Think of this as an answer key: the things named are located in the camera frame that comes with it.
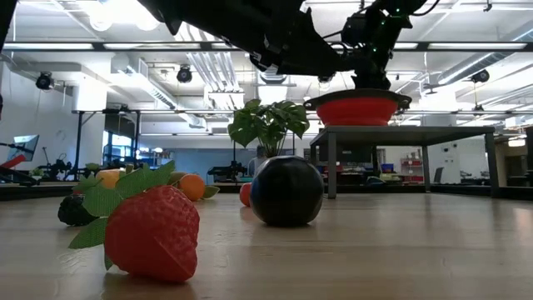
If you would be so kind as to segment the red collapsible colander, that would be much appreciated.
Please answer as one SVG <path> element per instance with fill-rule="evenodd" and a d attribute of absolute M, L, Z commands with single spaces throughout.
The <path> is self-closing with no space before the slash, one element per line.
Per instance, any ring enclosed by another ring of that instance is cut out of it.
<path fill-rule="evenodd" d="M 386 126 L 412 98 L 388 90 L 363 88 L 330 92 L 304 102 L 325 126 Z"/>

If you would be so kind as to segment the small orange toy fruit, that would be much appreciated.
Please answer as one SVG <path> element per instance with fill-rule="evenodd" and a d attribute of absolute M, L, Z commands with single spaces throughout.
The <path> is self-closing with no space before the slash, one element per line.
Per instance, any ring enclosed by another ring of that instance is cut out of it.
<path fill-rule="evenodd" d="M 240 198 L 241 203 L 245 207 L 251 206 L 250 204 L 251 188 L 252 188 L 252 184 L 250 182 L 244 183 L 240 188 L 239 198 Z"/>

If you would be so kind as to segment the orange tangerine with leaf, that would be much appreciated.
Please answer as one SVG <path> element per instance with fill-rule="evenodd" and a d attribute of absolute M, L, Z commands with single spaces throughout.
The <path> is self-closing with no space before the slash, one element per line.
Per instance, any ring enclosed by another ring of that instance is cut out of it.
<path fill-rule="evenodd" d="M 219 187 L 208 186 L 199 175 L 191 173 L 185 174 L 177 186 L 192 202 L 213 198 L 220 191 Z"/>

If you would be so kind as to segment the red toy strawberry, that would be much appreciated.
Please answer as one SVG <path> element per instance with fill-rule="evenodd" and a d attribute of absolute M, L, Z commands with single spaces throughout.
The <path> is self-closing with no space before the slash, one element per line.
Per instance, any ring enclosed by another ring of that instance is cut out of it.
<path fill-rule="evenodd" d="M 197 270 L 200 217 L 191 200 L 170 185 L 173 161 L 151 170 L 120 171 L 113 187 L 90 177 L 75 188 L 95 217 L 70 242 L 70 249 L 104 250 L 106 269 L 184 283 Z"/>

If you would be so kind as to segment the dark toy blackberry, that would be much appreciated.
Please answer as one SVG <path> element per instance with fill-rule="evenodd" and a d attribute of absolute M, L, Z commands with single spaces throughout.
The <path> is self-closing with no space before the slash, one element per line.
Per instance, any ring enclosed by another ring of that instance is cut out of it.
<path fill-rule="evenodd" d="M 66 196 L 57 211 L 59 221 L 71 227 L 81 227 L 96 220 L 97 217 L 91 215 L 83 206 L 84 198 L 82 194 Z"/>

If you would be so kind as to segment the black overhead beam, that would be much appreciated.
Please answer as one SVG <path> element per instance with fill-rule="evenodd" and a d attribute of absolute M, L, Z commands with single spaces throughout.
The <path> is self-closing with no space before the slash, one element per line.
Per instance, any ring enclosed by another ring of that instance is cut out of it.
<path fill-rule="evenodd" d="M 20 42 L 20 43 L 44 43 L 44 42 Z M 45 42 L 45 43 L 91 43 L 93 50 L 7 50 L 11 52 L 239 52 L 240 48 L 225 44 L 224 42 Z M 491 42 L 491 43 L 526 43 L 527 46 L 520 50 L 435 50 L 429 49 L 430 43 L 443 42 L 398 42 L 395 52 L 423 53 L 423 52 L 466 52 L 466 53 L 490 53 L 490 52 L 514 52 L 533 53 L 533 42 Z M 471 43 L 471 42 L 444 42 L 444 43 Z"/>

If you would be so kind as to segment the grey perforated metal shelf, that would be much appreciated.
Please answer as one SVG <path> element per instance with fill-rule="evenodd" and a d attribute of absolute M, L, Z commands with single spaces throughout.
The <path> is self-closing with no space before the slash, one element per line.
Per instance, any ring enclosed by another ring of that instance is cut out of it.
<path fill-rule="evenodd" d="M 322 129 L 310 142 L 311 162 L 316 163 L 316 148 L 327 148 L 328 194 L 336 198 L 336 147 L 340 144 L 357 144 L 365 147 L 420 147 L 424 168 L 424 184 L 427 192 L 431 190 L 429 179 L 429 156 L 427 148 L 441 143 L 483 135 L 485 137 L 487 162 L 491 182 L 491 197 L 498 198 L 500 184 L 497 174 L 495 129 L 493 127 L 379 127 L 379 126 L 329 126 Z"/>

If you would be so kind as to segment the person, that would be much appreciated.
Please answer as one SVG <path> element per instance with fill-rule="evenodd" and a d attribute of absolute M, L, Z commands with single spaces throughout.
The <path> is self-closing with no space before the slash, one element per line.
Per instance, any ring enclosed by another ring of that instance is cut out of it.
<path fill-rule="evenodd" d="M 255 176 L 260 166 L 266 161 L 265 148 L 261 145 L 257 146 L 256 156 L 248 163 L 248 174 Z"/>

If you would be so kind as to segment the long ceiling strip light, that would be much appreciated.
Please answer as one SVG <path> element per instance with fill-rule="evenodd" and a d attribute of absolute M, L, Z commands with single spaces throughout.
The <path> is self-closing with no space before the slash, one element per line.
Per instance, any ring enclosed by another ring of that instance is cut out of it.
<path fill-rule="evenodd" d="M 33 43 L 33 42 L 8 42 L 4 44 L 4 48 L 7 50 L 93 50 L 91 43 Z"/>
<path fill-rule="evenodd" d="M 525 42 L 472 42 L 472 43 L 430 43 L 428 48 L 435 50 L 520 50 L 526 47 Z"/>

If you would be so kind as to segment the shelf with red bins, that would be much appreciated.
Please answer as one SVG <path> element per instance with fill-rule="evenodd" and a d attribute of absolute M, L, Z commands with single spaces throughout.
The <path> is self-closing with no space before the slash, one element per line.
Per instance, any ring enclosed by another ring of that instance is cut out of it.
<path fill-rule="evenodd" d="M 400 175 L 403 183 L 422 184 L 424 182 L 422 160 L 419 158 L 402 158 Z"/>

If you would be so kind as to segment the tilted computer monitor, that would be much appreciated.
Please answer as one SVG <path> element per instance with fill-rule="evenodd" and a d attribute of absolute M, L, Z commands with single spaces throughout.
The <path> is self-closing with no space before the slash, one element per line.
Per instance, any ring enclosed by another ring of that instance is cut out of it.
<path fill-rule="evenodd" d="M 38 135 L 14 137 L 13 141 L 10 143 L 7 159 L 12 160 L 23 155 L 24 162 L 31 162 L 37 148 L 38 139 Z"/>

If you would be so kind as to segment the red background bar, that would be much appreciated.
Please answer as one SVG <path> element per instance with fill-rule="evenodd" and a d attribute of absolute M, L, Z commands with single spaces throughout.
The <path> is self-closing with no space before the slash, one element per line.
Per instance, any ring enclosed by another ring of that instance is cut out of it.
<path fill-rule="evenodd" d="M 15 158 L 10 159 L 6 161 L 5 163 L 1 164 L 1 167 L 7 168 L 7 169 L 14 168 L 18 164 L 23 163 L 25 160 L 26 160 L 25 156 L 20 154 L 20 155 L 17 155 Z"/>

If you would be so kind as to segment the long silver ceiling duct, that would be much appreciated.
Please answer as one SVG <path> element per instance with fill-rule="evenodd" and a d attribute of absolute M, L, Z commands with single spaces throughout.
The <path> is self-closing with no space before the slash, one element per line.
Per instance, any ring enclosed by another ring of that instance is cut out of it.
<path fill-rule="evenodd" d="M 511 42 L 533 43 L 533 20 L 530 20 L 513 32 L 508 33 L 504 36 L 504 39 L 509 39 Z M 437 83 L 439 85 L 452 84 L 504 60 L 512 54 L 514 54 L 514 52 L 477 53 L 466 60 L 459 62 L 454 67 L 442 72 L 437 78 Z"/>

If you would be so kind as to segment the black aluminium table frame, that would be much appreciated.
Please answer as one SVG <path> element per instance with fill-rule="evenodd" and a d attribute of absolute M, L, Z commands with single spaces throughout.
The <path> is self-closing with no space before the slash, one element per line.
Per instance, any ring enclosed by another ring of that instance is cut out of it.
<path fill-rule="evenodd" d="M 129 198 L 137 193 L 141 193 L 150 186 L 144 183 L 118 183 L 114 189 L 107 189 L 101 185 L 90 187 L 85 193 L 88 196 L 102 194 L 113 199 Z M 0 201 L 22 200 L 31 198 L 51 198 L 63 197 L 74 192 L 73 187 L 67 185 L 38 185 L 34 187 L 7 186 L 0 184 Z M 354 193 L 449 193 L 469 196 L 505 198 L 515 200 L 533 201 L 533 187 L 499 187 L 496 191 L 492 187 L 486 186 L 461 186 L 461 185 L 432 185 L 424 186 L 338 186 L 334 198 L 342 194 Z M 324 194 L 327 198 L 332 198 L 324 187 Z"/>

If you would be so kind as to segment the black background post frame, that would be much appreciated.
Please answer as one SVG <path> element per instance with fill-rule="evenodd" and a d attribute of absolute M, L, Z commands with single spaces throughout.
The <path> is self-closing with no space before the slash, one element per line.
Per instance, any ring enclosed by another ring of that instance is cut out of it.
<path fill-rule="evenodd" d="M 141 125 L 141 116 L 142 112 L 137 109 L 129 109 L 129 108 L 105 108 L 103 110 L 94 110 L 94 111 L 80 111 L 80 110 L 73 110 L 72 113 L 75 113 L 78 115 L 77 119 L 77 142 L 76 142 L 76 155 L 75 155 L 75 163 L 72 168 L 74 181 L 79 181 L 79 160 L 80 160 L 80 148 L 81 148 L 81 141 L 82 141 L 82 127 L 83 125 L 88 122 L 94 115 L 96 114 L 111 114 L 111 115 L 120 115 L 120 114 L 126 114 L 126 113 L 132 113 L 135 114 L 137 119 L 135 121 L 135 134 L 133 139 L 133 146 L 134 150 L 132 151 L 132 157 L 134 162 L 137 162 L 137 155 L 136 150 L 138 150 L 138 141 L 140 137 L 140 125 Z"/>

